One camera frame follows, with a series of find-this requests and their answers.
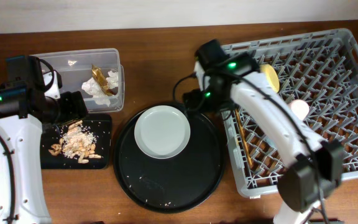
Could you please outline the yellow plastic bowl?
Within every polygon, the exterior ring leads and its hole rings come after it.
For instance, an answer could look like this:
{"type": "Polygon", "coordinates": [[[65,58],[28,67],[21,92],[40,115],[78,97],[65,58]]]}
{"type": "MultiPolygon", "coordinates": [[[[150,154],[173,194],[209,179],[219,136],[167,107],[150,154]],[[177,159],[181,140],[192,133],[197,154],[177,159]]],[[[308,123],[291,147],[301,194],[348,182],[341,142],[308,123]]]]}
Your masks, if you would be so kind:
{"type": "Polygon", "coordinates": [[[263,64],[260,66],[260,71],[265,74],[269,85],[272,87],[275,93],[280,90],[280,82],[275,69],[269,64],[263,64]]]}

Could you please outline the light blue plastic cup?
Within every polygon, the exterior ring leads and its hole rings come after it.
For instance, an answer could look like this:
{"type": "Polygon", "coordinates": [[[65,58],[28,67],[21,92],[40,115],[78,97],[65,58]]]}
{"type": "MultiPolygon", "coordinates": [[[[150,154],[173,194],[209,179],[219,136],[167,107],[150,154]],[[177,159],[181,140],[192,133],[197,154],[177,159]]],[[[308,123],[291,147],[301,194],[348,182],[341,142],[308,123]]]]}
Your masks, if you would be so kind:
{"type": "Polygon", "coordinates": [[[307,102],[303,100],[293,100],[291,103],[288,104],[288,107],[302,121],[307,117],[308,113],[310,112],[310,106],[307,102]]]}

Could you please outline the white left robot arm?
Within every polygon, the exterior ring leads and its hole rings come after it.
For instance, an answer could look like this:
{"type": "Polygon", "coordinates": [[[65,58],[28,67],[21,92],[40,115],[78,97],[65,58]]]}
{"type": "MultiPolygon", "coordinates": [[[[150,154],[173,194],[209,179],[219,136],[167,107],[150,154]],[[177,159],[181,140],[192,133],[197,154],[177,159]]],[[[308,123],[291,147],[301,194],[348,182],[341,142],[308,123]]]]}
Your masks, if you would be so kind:
{"type": "Polygon", "coordinates": [[[6,60],[0,85],[0,223],[51,223],[40,161],[44,126],[59,126],[88,114],[80,92],[60,93],[62,78],[44,59],[6,60]]]}

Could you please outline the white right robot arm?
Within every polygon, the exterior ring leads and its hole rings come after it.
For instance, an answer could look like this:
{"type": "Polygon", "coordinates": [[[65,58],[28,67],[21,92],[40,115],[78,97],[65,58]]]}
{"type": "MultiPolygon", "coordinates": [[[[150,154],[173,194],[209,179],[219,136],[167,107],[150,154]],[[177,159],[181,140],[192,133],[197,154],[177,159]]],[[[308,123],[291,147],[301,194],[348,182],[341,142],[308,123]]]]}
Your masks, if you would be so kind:
{"type": "Polygon", "coordinates": [[[287,168],[278,180],[283,204],[273,222],[306,223],[319,212],[329,223],[324,201],[342,182],[341,142],[327,141],[297,118],[248,53],[230,56],[213,39],[196,50],[195,59],[192,77],[200,87],[182,96],[185,112],[245,109],[287,168]]]}

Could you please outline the white ceramic plate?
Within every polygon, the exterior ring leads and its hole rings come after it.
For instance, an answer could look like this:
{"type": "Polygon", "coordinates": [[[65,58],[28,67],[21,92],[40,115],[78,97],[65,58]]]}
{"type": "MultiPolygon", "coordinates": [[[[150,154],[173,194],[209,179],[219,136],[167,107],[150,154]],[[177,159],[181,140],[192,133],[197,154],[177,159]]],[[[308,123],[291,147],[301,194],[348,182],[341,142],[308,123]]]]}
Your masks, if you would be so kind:
{"type": "Polygon", "coordinates": [[[169,159],[184,150],[190,140],[190,122],[173,106],[153,106],[141,113],[134,137],[139,149],[154,159],[169,159]]]}

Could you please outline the white tissue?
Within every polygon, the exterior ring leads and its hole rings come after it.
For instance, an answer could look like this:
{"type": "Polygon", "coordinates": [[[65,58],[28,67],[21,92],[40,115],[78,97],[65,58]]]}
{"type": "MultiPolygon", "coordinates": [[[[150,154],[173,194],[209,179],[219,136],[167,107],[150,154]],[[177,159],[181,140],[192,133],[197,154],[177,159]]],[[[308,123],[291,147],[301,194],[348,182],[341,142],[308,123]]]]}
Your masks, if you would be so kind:
{"type": "MultiPolygon", "coordinates": [[[[110,90],[114,90],[119,86],[119,73],[110,70],[108,71],[108,75],[109,76],[106,78],[108,82],[108,88],[110,90]]],[[[84,82],[81,86],[81,89],[84,90],[87,94],[91,95],[97,105],[109,106],[111,104],[107,99],[100,100],[100,98],[104,98],[106,95],[93,78],[90,78],[88,81],[84,82]]]]}

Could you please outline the wooden chopstick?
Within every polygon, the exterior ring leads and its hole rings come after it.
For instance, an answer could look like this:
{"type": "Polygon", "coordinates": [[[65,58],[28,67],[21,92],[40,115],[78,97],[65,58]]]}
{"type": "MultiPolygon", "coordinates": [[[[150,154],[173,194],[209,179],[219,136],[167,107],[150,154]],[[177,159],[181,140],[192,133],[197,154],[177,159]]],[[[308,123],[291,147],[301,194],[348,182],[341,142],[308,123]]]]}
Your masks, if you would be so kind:
{"type": "Polygon", "coordinates": [[[235,116],[236,116],[236,121],[237,121],[238,129],[239,129],[239,134],[241,136],[241,140],[242,140],[242,143],[243,143],[243,146],[244,146],[244,151],[245,151],[245,154],[246,154],[247,163],[248,163],[248,165],[250,167],[252,167],[253,163],[252,163],[252,159],[251,159],[250,154],[249,154],[249,148],[248,148],[248,145],[247,145],[245,132],[244,132],[244,129],[242,127],[239,111],[237,109],[235,109],[234,113],[235,113],[235,116]]]}

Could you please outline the pile of food scraps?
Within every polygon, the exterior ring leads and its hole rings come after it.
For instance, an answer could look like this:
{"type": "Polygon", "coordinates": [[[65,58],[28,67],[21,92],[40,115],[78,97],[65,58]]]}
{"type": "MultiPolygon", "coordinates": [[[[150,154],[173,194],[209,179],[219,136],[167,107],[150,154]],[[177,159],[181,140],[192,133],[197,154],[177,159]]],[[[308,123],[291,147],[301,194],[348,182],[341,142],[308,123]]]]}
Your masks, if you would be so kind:
{"type": "Polygon", "coordinates": [[[67,126],[67,131],[62,134],[57,143],[48,148],[52,156],[63,155],[69,159],[75,159],[79,164],[87,164],[90,159],[101,159],[102,155],[96,153],[97,137],[91,132],[89,126],[83,121],[76,121],[67,126]]]}

